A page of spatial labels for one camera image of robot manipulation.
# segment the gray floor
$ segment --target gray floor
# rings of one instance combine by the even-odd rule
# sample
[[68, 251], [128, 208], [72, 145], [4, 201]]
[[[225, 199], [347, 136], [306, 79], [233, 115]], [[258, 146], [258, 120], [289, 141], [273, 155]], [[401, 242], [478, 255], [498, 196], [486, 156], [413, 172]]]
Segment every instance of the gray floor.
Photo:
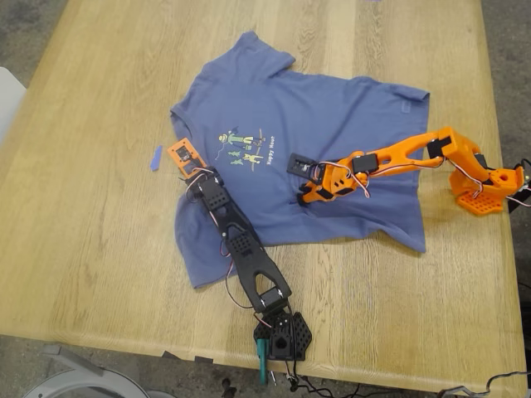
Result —
[[[50, 38], [66, 0], [0, 0], [0, 66], [7, 67], [25, 86]], [[504, 165], [513, 166], [522, 157], [531, 158], [531, 2], [524, 0], [484, 0], [484, 16], [489, 40], [490, 65], [494, 80], [499, 132]], [[520, 281], [531, 284], [529, 232], [531, 210], [520, 208], [511, 215], [514, 253]], [[521, 296], [531, 299], [531, 291], [521, 288]], [[35, 383], [58, 372], [61, 367], [39, 354], [41, 342], [0, 336], [0, 397], [23, 396]], [[237, 396], [308, 396], [290, 393], [286, 380], [277, 375], [279, 386], [258, 386], [257, 372], [179, 360], [143, 357], [119, 352], [73, 347], [73, 351], [134, 377], [144, 387], [166, 391], [178, 398], [220, 396], [221, 382], [231, 378]], [[343, 396], [356, 385], [316, 379]], [[364, 386], [366, 394], [378, 389]], [[405, 396], [434, 396], [405, 391]]]

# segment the wood grain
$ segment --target wood grain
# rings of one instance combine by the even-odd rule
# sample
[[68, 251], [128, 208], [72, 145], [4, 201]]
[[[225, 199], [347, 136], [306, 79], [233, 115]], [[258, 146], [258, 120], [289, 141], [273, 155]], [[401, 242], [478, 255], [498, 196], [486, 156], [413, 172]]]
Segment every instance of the wood grain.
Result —
[[[501, 166], [479, 0], [71, 0], [0, 147], [1, 333], [257, 367], [251, 314], [222, 284], [190, 287], [178, 170], [148, 167], [174, 141], [170, 106], [250, 29], [295, 70], [428, 89], [430, 129]], [[384, 234], [268, 249], [314, 334], [301, 374], [481, 391], [525, 368], [507, 214], [456, 206], [450, 171], [421, 175], [424, 255]]]

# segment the blue object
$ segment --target blue object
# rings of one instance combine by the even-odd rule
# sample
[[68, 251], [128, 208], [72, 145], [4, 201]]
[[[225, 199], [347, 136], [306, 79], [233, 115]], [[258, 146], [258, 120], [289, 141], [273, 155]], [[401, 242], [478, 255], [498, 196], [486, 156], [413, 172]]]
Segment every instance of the blue object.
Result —
[[[208, 62], [171, 110], [178, 138], [187, 137], [265, 245], [363, 238], [385, 231], [425, 250], [417, 199], [418, 172], [374, 178], [333, 202], [296, 203], [303, 178], [288, 174], [290, 154], [316, 160], [344, 158], [424, 133], [429, 94], [369, 77], [305, 75], [295, 61], [254, 32]], [[421, 151], [412, 154], [421, 157]], [[182, 196], [175, 237], [194, 287], [222, 279], [230, 260], [219, 255], [220, 236], [203, 206]]]
[[256, 353], [260, 361], [260, 384], [267, 384], [267, 347], [269, 340], [266, 338], [259, 338], [256, 340]]
[[156, 172], [158, 170], [158, 165], [160, 164], [160, 156], [163, 152], [163, 146], [158, 145], [155, 149], [155, 154], [153, 155], [153, 159], [151, 160], [151, 163], [149, 164], [149, 167], [151, 167], [152, 172]]

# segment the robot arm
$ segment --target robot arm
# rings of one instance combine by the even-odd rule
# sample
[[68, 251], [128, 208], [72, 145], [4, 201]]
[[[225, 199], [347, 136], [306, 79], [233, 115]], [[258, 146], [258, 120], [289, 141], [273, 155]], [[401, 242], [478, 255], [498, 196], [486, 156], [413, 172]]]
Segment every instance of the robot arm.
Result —
[[[417, 160], [409, 155], [427, 148], [429, 158]], [[454, 129], [443, 129], [406, 138], [399, 143], [376, 151], [354, 151], [334, 162], [316, 162], [295, 153], [291, 154], [288, 172], [309, 180], [301, 186], [299, 203], [333, 201], [361, 187], [366, 188], [370, 177], [384, 177], [420, 168], [437, 168], [445, 160], [455, 166], [450, 175], [456, 201], [476, 215], [503, 209], [503, 200], [524, 185], [524, 168], [487, 167], [480, 148]]]

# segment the perforated plate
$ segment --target perforated plate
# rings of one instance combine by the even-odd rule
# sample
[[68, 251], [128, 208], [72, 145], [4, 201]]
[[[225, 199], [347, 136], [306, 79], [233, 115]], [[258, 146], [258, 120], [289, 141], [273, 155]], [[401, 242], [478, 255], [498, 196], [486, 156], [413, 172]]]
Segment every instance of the perforated plate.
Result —
[[502, 211], [503, 206], [501, 200], [488, 193], [482, 192], [476, 199], [472, 197], [472, 193], [465, 193], [460, 197], [457, 197], [457, 203], [465, 209], [472, 211], [473, 213], [483, 216], [495, 211]]
[[[275, 319], [278, 316], [282, 316], [282, 313], [277, 313], [274, 315], [268, 315], [263, 318], [264, 322], [269, 323], [270, 325], [275, 324]], [[293, 322], [295, 327], [295, 335], [297, 337], [297, 361], [303, 361], [306, 359], [306, 349], [309, 344], [312, 342], [312, 332], [309, 330], [308, 325], [304, 318], [302, 318], [301, 313], [293, 314]], [[253, 337], [256, 340], [259, 338], [270, 338], [270, 329], [263, 323], [258, 323], [253, 333]]]

